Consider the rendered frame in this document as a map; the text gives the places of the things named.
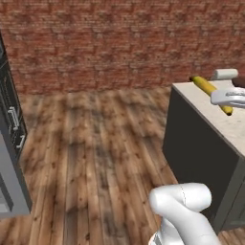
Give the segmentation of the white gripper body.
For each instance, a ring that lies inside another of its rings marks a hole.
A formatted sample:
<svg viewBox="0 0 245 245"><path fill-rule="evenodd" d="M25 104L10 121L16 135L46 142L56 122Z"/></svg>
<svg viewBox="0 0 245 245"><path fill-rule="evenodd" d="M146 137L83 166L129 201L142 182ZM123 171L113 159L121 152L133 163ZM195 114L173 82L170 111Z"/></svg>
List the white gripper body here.
<svg viewBox="0 0 245 245"><path fill-rule="evenodd" d="M240 87L217 89L211 94L211 103L213 105L245 108L245 89Z"/></svg>

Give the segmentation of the yellow banana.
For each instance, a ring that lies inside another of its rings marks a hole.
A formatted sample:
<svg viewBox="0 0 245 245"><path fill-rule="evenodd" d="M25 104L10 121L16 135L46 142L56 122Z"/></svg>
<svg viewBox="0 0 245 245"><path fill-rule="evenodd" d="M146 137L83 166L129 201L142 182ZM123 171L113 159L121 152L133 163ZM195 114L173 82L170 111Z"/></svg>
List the yellow banana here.
<svg viewBox="0 0 245 245"><path fill-rule="evenodd" d="M216 87L209 83L205 78L194 76L189 78L198 88L200 88L203 92L205 92L208 96L212 94L213 91L216 90ZM230 106L220 105L220 109L227 115L231 116L233 113L233 109Z"/></svg>

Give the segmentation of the dark dining table pale top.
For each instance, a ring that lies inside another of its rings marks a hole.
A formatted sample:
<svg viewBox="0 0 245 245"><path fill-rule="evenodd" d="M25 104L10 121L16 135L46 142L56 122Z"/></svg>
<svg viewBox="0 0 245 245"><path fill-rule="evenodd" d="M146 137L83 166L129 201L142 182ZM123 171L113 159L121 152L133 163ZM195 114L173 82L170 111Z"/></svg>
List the dark dining table pale top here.
<svg viewBox="0 0 245 245"><path fill-rule="evenodd" d="M245 109L228 116L193 83L173 84L163 153L178 182L211 190L216 232L245 227Z"/></svg>

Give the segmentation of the grey fridge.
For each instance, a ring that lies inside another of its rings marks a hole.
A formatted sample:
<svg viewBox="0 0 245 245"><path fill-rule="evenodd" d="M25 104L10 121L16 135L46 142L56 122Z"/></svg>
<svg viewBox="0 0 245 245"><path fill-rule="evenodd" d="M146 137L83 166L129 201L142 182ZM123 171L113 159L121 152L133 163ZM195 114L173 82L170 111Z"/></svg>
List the grey fridge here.
<svg viewBox="0 0 245 245"><path fill-rule="evenodd" d="M28 215L32 199L10 141L0 132L0 219Z"/></svg>

